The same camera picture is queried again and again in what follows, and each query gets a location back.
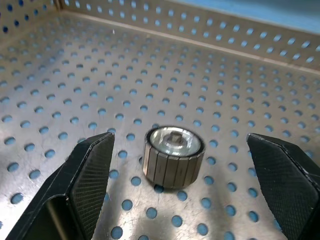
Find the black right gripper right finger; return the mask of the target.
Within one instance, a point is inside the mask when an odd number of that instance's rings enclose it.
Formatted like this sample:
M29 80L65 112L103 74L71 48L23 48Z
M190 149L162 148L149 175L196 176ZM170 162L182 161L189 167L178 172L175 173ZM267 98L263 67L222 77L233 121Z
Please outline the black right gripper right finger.
M246 137L262 195L288 240L320 240L320 167L297 145Z

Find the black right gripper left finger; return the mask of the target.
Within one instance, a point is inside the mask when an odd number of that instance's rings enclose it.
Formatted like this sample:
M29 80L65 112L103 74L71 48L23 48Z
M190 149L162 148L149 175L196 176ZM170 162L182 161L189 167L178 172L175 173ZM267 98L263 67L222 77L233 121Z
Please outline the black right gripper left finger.
M78 143L5 240L91 240L106 195L115 134Z

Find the metal rotor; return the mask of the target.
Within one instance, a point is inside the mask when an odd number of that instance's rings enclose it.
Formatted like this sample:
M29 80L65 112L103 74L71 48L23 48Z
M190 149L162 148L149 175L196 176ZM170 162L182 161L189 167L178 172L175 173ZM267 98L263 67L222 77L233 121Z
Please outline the metal rotor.
M152 128L144 137L143 174L165 189L185 188L198 178L205 151L194 131L173 125Z

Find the perforated metal tray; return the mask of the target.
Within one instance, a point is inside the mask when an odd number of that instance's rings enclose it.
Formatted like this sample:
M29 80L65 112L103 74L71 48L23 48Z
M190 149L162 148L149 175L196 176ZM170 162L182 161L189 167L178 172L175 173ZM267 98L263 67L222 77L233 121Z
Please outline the perforated metal tray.
M248 133L320 164L320 1L0 0L0 240L76 144L115 135L92 240L287 240ZM206 151L194 183L143 174L148 130Z

